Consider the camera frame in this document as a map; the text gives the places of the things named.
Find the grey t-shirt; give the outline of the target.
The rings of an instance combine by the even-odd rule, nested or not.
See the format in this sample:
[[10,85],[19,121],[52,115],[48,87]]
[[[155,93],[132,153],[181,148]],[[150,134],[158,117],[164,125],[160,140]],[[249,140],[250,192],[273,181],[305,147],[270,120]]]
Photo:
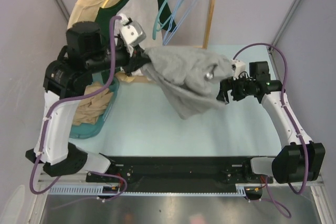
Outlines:
[[156,82],[180,118],[186,120],[227,104],[217,99],[220,82],[234,75],[226,56],[182,46],[146,48],[145,54],[150,62],[141,72]]

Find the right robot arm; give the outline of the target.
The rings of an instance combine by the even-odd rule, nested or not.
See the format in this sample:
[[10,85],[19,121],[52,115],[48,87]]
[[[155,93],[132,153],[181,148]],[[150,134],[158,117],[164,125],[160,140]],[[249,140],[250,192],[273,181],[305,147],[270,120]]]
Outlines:
[[218,100],[228,103],[253,96],[266,110],[278,134],[281,151],[276,157],[254,157],[242,169],[243,179],[254,183],[261,175],[276,182],[298,183],[318,179],[326,149],[315,143],[296,118],[280,80],[271,79],[266,61],[251,62],[249,71],[232,61],[233,76],[220,82]]

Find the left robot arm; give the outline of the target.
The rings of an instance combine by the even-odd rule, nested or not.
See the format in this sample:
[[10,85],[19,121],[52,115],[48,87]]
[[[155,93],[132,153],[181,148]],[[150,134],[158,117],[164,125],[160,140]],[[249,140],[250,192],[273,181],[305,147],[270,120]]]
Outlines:
[[113,18],[110,35],[105,36],[95,22],[78,22],[66,31],[66,44],[51,62],[44,78],[44,117],[36,146],[26,152],[35,166],[42,164],[51,177],[72,175],[81,170],[97,173],[105,182],[115,178],[111,160],[86,152],[69,142],[72,121],[84,99],[93,74],[116,68],[134,70],[134,58],[142,53],[146,34],[130,18]]

